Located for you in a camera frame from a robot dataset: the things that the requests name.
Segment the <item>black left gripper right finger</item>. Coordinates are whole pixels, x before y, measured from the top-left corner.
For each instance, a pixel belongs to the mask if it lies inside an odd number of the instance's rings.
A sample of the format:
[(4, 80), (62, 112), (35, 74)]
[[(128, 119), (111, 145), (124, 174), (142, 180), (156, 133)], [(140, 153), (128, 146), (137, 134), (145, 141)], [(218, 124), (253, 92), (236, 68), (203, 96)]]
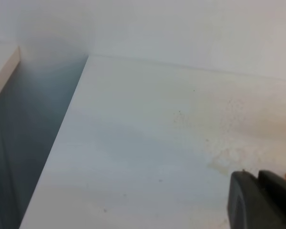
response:
[(275, 205), (286, 214), (286, 181), (268, 170), (259, 171), (258, 181)]

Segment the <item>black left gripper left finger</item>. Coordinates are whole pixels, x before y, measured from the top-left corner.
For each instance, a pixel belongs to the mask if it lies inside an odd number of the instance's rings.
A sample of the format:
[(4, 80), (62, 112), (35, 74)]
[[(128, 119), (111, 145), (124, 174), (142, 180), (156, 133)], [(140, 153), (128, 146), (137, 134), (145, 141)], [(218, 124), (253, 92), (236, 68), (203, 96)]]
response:
[(247, 171), (231, 174), (227, 214), (232, 229), (286, 229), (286, 214), (271, 200), (258, 176)]

